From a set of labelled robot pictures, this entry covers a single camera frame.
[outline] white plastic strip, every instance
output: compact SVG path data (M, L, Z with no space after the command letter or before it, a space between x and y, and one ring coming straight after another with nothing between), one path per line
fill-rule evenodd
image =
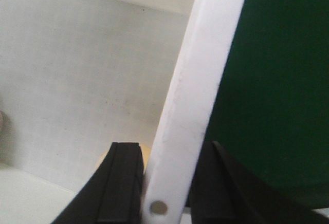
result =
M244 0L195 0L146 170L143 224L177 224Z

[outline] dark green panel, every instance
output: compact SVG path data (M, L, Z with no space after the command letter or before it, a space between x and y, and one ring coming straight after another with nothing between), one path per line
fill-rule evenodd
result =
M329 0L245 0L206 134L260 178L329 206Z

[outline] black clamp jaw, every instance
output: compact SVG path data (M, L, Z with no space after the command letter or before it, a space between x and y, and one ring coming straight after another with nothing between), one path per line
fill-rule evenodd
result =
M266 185L218 142L203 145L189 204L193 224L329 223Z

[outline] beige object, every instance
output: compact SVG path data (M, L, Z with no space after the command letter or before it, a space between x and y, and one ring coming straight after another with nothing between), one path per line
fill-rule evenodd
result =
M151 149L148 146L146 146L145 144L142 144L142 143L140 143L139 146L140 146L140 149L142 150L144 169L145 169L146 165L148 164L148 161L149 161L149 156L150 156L150 153L151 153ZM104 160L105 156L107 155L107 153L108 153L108 151L104 152L101 155L101 157L96 162L95 169L97 169L100 166L100 164L103 162L103 160Z

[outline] black plastic part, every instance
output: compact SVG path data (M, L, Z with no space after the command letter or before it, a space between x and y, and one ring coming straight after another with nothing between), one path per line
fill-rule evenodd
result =
M218 142L205 142L203 146L192 182L190 205L193 224L329 223L326 217L266 185Z
M205 142L189 194L194 224L237 223L224 177L211 143Z
M142 178L138 143L112 143L97 171L52 224L140 224Z

